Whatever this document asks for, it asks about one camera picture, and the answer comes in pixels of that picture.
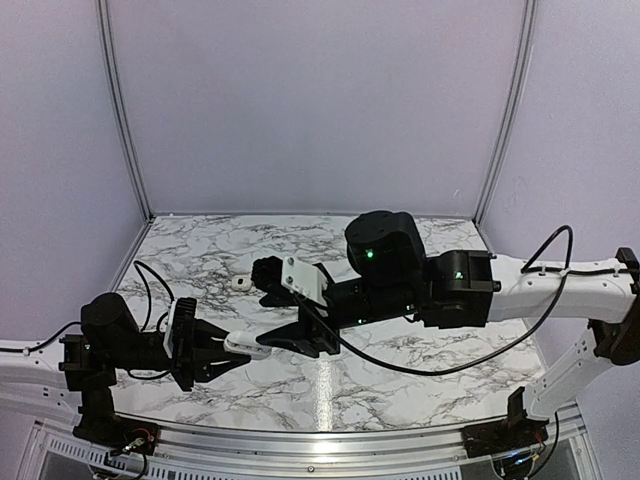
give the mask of white marble tabletop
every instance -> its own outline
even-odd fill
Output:
[[[323,262],[337,280],[353,277],[346,260],[341,216],[161,217],[137,259],[156,269],[177,297],[198,299],[198,318],[228,330],[265,332],[295,321],[295,309],[266,309],[262,293],[232,291],[233,275],[251,271],[254,260],[295,255]],[[471,222],[416,219],[428,254],[483,249]],[[119,292],[140,324],[146,313],[144,288],[130,268]],[[168,299],[152,282],[151,326]],[[367,353],[425,370],[455,366],[514,340],[521,320],[484,329],[437,330],[389,320],[347,329],[343,335]],[[423,378],[365,363],[350,352],[318,360],[277,350],[270,358],[239,367],[192,392],[171,377],[139,381],[119,372],[113,388],[120,412],[217,427],[274,431],[361,431],[442,425],[506,414],[509,394],[542,371],[538,353],[525,342],[494,361],[459,374]]]

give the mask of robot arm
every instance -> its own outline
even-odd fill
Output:
[[[293,257],[254,263],[253,282],[267,293],[260,303],[287,307],[304,302],[297,322],[257,338],[228,333],[197,319],[196,301],[182,298],[171,307],[166,333],[140,332],[119,295],[101,295],[82,309],[82,335],[67,335],[62,344],[42,352],[0,353],[0,398],[36,405],[32,412],[45,416],[80,420],[76,436],[119,451],[144,429],[150,435],[133,451],[151,454],[157,425],[115,414],[109,387],[116,383],[116,368],[167,371],[189,391],[194,382],[209,382],[265,358],[272,347],[313,358],[321,352],[337,354],[336,338],[348,327],[406,315],[438,328],[539,316],[563,276],[564,291],[552,316],[589,318],[589,329],[545,375],[511,395],[506,419],[463,429],[468,455],[548,438],[545,426],[563,403],[612,366],[640,360],[638,262],[629,249],[609,260],[571,264],[570,271],[560,263],[538,262],[522,273],[522,260],[487,252],[425,255],[415,223],[405,213],[362,215],[345,234],[349,261],[360,274],[355,279],[336,283],[321,264]],[[12,343],[2,346],[23,347]],[[11,394],[7,383],[20,384],[11,390],[18,393]]]

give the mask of white wall panel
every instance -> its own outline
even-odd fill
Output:
[[[0,337],[78,320],[141,227],[93,2],[3,2]]]
[[[557,226],[576,259],[640,254],[640,3],[540,2],[533,59],[484,225],[497,251],[529,256]],[[561,258],[564,238],[555,257]],[[538,340],[549,360],[584,323],[557,320]],[[640,471],[640,365],[617,368],[579,398],[604,478]]]
[[[113,2],[152,207],[472,215],[522,8]]]

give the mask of metal frame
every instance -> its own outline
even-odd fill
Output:
[[[153,218],[153,212],[149,205],[149,198],[144,186],[138,155],[131,136],[129,121],[125,110],[124,98],[120,87],[120,76],[115,56],[113,32],[111,30],[111,15],[107,0],[96,0],[96,12],[98,15],[98,27],[100,30],[100,43],[102,46],[103,60],[105,64],[109,94],[113,104],[116,126],[122,143],[124,160],[133,186],[133,192],[140,208],[142,218],[149,221]]]
[[[593,465],[584,463],[591,460],[592,452],[583,438],[585,427],[577,408],[567,405],[560,409],[559,416],[560,439],[571,439],[572,446],[575,444],[587,453],[582,458],[576,458],[582,462],[581,474],[585,472],[588,475],[597,470]],[[466,457],[460,434],[463,425],[381,432],[279,433],[159,423],[162,433],[156,453],[149,459],[149,478],[178,479],[181,478],[180,472],[193,473],[194,478],[201,475],[201,479],[229,480],[405,480],[415,479],[416,476],[428,478],[433,473],[443,473],[442,478],[446,478],[444,472],[456,471],[465,464],[489,459],[480,457],[470,460]],[[549,429],[553,438],[555,425],[550,425]],[[37,433],[32,436],[33,444],[27,447],[33,456],[29,458],[25,454],[21,475],[18,476],[20,480],[37,478],[34,474],[42,468],[49,450],[76,460],[84,458],[82,450],[100,450],[98,446],[91,447],[87,442],[74,438],[70,427],[63,423],[47,421],[45,424],[36,424],[35,430]],[[52,449],[54,440],[64,445],[58,443]],[[136,466],[139,468],[139,459],[134,459],[132,463],[136,465],[132,465],[130,470],[135,470]]]
[[[498,132],[498,138],[496,140],[495,147],[493,149],[493,155],[489,164],[489,171],[480,193],[476,212],[473,217],[473,221],[478,226],[482,225],[493,193],[495,192],[498,178],[502,170],[504,159],[507,155],[507,149],[509,147],[509,139],[513,131],[513,125],[524,93],[524,88],[527,79],[527,73],[529,71],[529,63],[531,61],[531,53],[533,50],[533,34],[536,21],[536,13],[538,10],[538,0],[526,0],[523,9],[522,27],[520,29],[520,41],[518,43],[518,52],[516,54],[515,66],[513,69],[513,76],[511,78],[511,87],[509,88],[509,96],[507,97],[507,105],[502,117],[502,124]]]
[[[110,292],[115,292],[118,289],[118,286],[120,285],[120,282],[122,282],[122,279],[124,278],[124,276],[127,274],[127,270],[131,266],[131,263],[136,258],[136,255],[138,254],[138,250],[140,250],[140,246],[142,245],[142,242],[144,242],[145,238],[147,238],[147,234],[149,233],[149,230],[151,230],[151,226],[153,225],[153,222],[155,221],[155,219],[156,217],[151,217],[149,220],[147,220],[145,224],[142,226],[142,228],[140,229],[140,231],[138,232],[138,235],[136,235],[136,238],[131,244],[131,247],[129,247],[129,251],[127,252],[127,255],[124,257],[124,259],[120,263],[120,266],[118,267],[116,275],[113,277],[113,280],[109,284]]]

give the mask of cable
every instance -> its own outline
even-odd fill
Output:
[[[142,329],[140,330],[140,331],[144,332],[147,329],[147,326],[149,325],[149,320],[151,320],[151,310],[153,308],[153,305],[152,305],[152,298],[151,298],[151,289],[149,288],[149,282],[147,282],[147,279],[144,276],[144,274],[142,273],[142,270],[140,270],[140,268],[144,268],[147,272],[149,272],[151,275],[153,275],[160,282],[160,284],[164,287],[164,289],[169,294],[169,298],[171,299],[172,302],[173,302],[175,297],[173,296],[173,292],[171,291],[171,287],[169,287],[167,282],[165,282],[164,278],[162,278],[160,276],[160,274],[158,274],[158,272],[156,272],[149,265],[147,265],[146,263],[141,262],[140,260],[135,260],[133,262],[133,268],[135,268],[136,272],[138,272],[138,275],[142,279],[142,283],[144,284],[144,289],[145,289],[145,291],[147,293],[147,317],[145,318],[144,324],[142,325]]]
[[[135,260],[133,262],[133,266],[135,267],[136,265],[144,268],[147,272],[153,275],[156,278],[156,280],[158,280],[160,284],[164,287],[164,289],[167,291],[171,301],[173,302],[175,300],[175,297],[173,296],[173,292],[171,291],[171,287],[167,284],[167,282],[164,281],[164,278],[162,278],[158,272],[156,272],[153,268],[151,268],[146,263],[141,262],[140,260]]]
[[[144,330],[147,328],[147,325],[149,325],[149,320],[151,319],[151,309],[153,308],[151,289],[149,288],[149,282],[147,282],[147,279],[142,273],[142,270],[140,270],[140,267],[136,265],[135,262],[133,263],[133,268],[135,268],[136,272],[138,272],[138,275],[140,276],[140,278],[142,279],[142,283],[144,284],[144,289],[147,292],[147,318],[144,320],[144,325],[142,325],[141,329],[141,331],[144,332]]]
[[[167,370],[166,372],[159,373],[158,375],[151,375],[149,377],[138,377],[138,376],[134,375],[133,373],[131,373],[131,370],[127,370],[127,375],[129,375],[134,380],[159,380],[161,378],[166,377],[170,373],[171,372]]]
[[[120,480],[121,478],[124,478],[124,475],[127,475],[127,474],[133,475],[133,472],[127,471],[127,466],[125,466],[124,470],[116,476],[109,475],[106,472],[94,471],[93,468],[91,467],[91,464],[89,463],[89,452],[91,451],[92,448],[93,448],[93,443],[89,446],[89,450],[84,455],[85,465],[89,469],[89,472],[91,472],[91,478],[104,479],[104,480]],[[142,455],[142,470],[135,477],[131,477],[130,480],[141,480],[142,477],[146,475],[147,470],[149,469],[149,459],[147,458],[147,455],[142,452],[140,452],[140,455]]]
[[[160,331],[160,324],[162,324],[162,321],[167,318],[169,316],[169,314],[167,312],[163,313],[162,316],[158,319],[158,321],[156,322],[156,333],[161,334],[162,332]]]
[[[568,241],[567,241],[567,253],[566,253],[566,256],[565,256],[565,268],[569,268],[569,265],[571,264],[571,254],[573,253],[573,229],[568,225],[563,225],[562,227],[558,228],[555,232],[553,232],[551,234],[551,236],[544,242],[544,244],[533,255],[531,260],[529,260],[527,262],[527,264],[525,265],[525,267],[523,267],[523,270],[526,270],[526,268],[528,268],[528,266],[530,266],[546,250],[546,248],[551,244],[551,242],[553,242],[553,240],[555,240],[555,238],[560,233],[562,233],[564,231],[566,231],[568,236],[569,236]],[[374,365],[377,365],[379,367],[386,368],[388,370],[392,370],[394,372],[408,373],[408,374],[411,374],[411,375],[418,375],[418,376],[421,376],[421,377],[440,377],[440,376],[443,376],[443,375],[451,375],[453,373],[458,373],[458,372],[461,372],[463,370],[467,370],[469,368],[476,367],[476,366],[478,366],[478,365],[480,365],[482,363],[488,362],[489,360],[493,360],[497,356],[502,355],[503,353],[507,352],[508,350],[511,350],[516,345],[519,345],[520,343],[524,342],[527,338],[529,338],[531,335],[533,335],[542,326],[542,324],[547,320],[547,318],[549,318],[549,316],[551,315],[551,312],[553,311],[553,309],[555,308],[556,304],[558,303],[558,300],[560,300],[560,296],[562,295],[562,292],[564,291],[564,287],[565,287],[566,283],[567,283],[567,276],[564,275],[560,279],[560,285],[558,286],[558,290],[556,290],[556,293],[553,296],[553,299],[551,300],[551,303],[549,304],[547,309],[544,311],[544,313],[542,314],[540,319],[536,322],[536,324],[528,332],[526,332],[524,335],[522,335],[521,337],[517,338],[513,342],[505,345],[504,347],[499,348],[498,350],[496,350],[496,351],[494,351],[494,352],[492,352],[492,353],[490,353],[488,355],[485,355],[484,357],[480,357],[480,358],[478,358],[476,360],[473,360],[473,361],[468,362],[468,363],[464,363],[462,365],[458,365],[456,367],[447,368],[445,370],[435,370],[435,371],[416,370],[416,369],[413,369],[413,368],[403,367],[403,366],[400,366],[400,365],[394,365],[392,363],[387,363],[387,362],[385,362],[383,360],[379,360],[379,359],[377,359],[375,357],[372,357],[371,355],[368,355],[368,354],[364,353],[361,350],[358,350],[356,347],[351,345],[348,341],[343,339],[339,334],[334,332],[333,329],[331,327],[329,327],[329,325],[327,325],[325,323],[325,321],[322,319],[322,317],[320,315],[318,315],[318,313],[314,309],[309,307],[300,296],[298,296],[297,294],[294,294],[293,298],[294,298],[294,301],[300,306],[300,308],[305,310],[305,312],[308,313],[311,316],[311,318],[313,318],[315,320],[316,323],[318,323],[322,328],[324,328],[331,337],[333,337],[338,343],[340,343],[340,345],[345,347],[351,353],[353,353],[353,354],[357,355],[358,357],[362,358],[363,360],[366,360],[366,361],[368,361],[370,363],[373,363]]]
[[[536,475],[538,475],[540,473],[540,470],[542,470],[547,465],[547,463],[549,463],[549,460],[551,459],[551,456],[553,455],[553,452],[555,452],[556,448],[558,448],[558,441],[560,440],[560,419],[558,418],[558,412],[556,412],[554,417],[555,417],[555,420],[556,420],[556,438],[553,440],[553,445],[551,446],[551,450],[549,451],[549,455],[547,455],[545,457],[545,459],[542,461],[542,463],[536,469],[536,471],[533,472],[531,475],[529,475],[529,478],[533,478],[533,477],[535,477]]]
[[[529,261],[525,263],[524,267],[522,267],[522,269],[520,270],[520,273],[527,273],[529,271],[529,267],[531,267],[533,262],[535,262],[540,257],[540,255],[542,255],[545,250],[549,248],[549,245],[551,245],[553,241],[558,237],[558,235],[560,235],[562,232],[567,232],[567,234],[569,235],[567,241],[567,254],[564,262],[564,268],[568,269],[571,264],[571,254],[573,253],[573,229],[569,225],[562,225],[561,227],[556,229],[555,232],[549,235],[549,238],[547,238],[542,246],[536,251],[536,253],[533,254],[533,257],[531,257]]]
[[[527,269],[526,272],[524,273],[538,273],[538,272],[548,272],[548,273],[560,273],[563,271],[562,268],[558,268],[558,267],[530,267],[529,269]],[[616,273],[616,270],[613,268],[603,268],[600,270],[569,270],[567,272],[567,275],[575,275],[577,277],[595,277],[598,275],[612,275]],[[621,268],[620,270],[617,271],[617,273],[629,273],[629,274],[635,274],[635,273],[640,273],[640,270],[636,270],[633,268]]]
[[[149,469],[149,460],[147,459],[147,455],[145,453],[142,454],[142,462],[142,471],[131,480],[140,480],[146,475],[147,470]]]
[[[56,339],[62,335],[62,333],[64,333],[65,330],[73,327],[74,325],[80,325],[80,322],[69,322],[67,323],[64,327],[62,327],[60,330],[58,330],[56,333],[54,333],[51,338],[49,338],[48,340],[45,340],[44,342],[42,342],[40,345],[36,345],[34,347],[25,347],[27,349],[27,351],[29,353],[33,353],[36,350],[41,350],[43,348],[47,348],[49,345],[51,345],[53,342],[56,341]],[[0,348],[0,352],[5,352],[5,353],[22,353],[24,352],[24,348]]]

